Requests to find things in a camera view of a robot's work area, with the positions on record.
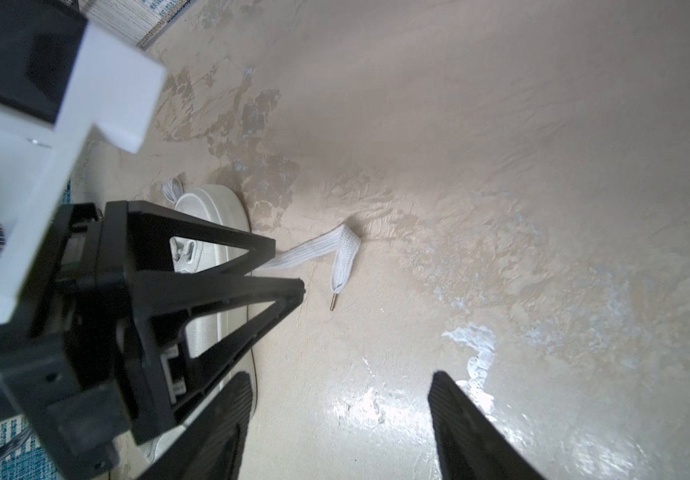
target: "beige surface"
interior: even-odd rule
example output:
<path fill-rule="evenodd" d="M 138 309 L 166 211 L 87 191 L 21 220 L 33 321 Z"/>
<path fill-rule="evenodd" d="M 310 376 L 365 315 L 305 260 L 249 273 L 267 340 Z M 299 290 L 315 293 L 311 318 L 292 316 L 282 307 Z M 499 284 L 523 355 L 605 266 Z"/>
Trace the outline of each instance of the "beige surface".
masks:
<path fill-rule="evenodd" d="M 77 200 L 184 173 L 282 249 L 364 240 L 334 312 L 330 260 L 288 273 L 244 480 L 437 478 L 437 369 L 549 478 L 690 478 L 690 2 L 198 0 L 151 53 Z"/>

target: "white paint stain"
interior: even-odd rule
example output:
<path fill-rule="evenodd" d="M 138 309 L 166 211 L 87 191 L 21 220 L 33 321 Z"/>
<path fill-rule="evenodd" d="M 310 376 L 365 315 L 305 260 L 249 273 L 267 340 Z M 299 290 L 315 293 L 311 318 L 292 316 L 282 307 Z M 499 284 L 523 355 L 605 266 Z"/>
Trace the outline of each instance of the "white paint stain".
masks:
<path fill-rule="evenodd" d="M 476 355 L 468 359 L 469 380 L 458 380 L 457 385 L 473 400 L 473 403 L 483 410 L 485 414 L 490 414 L 494 406 L 494 397 L 484 392 L 484 382 L 489 375 L 489 367 L 494 363 L 495 334 L 485 326 L 478 326 L 468 323 L 467 326 L 460 326 L 451 332 L 444 332 L 446 336 L 460 345 L 469 346 L 474 349 Z"/>

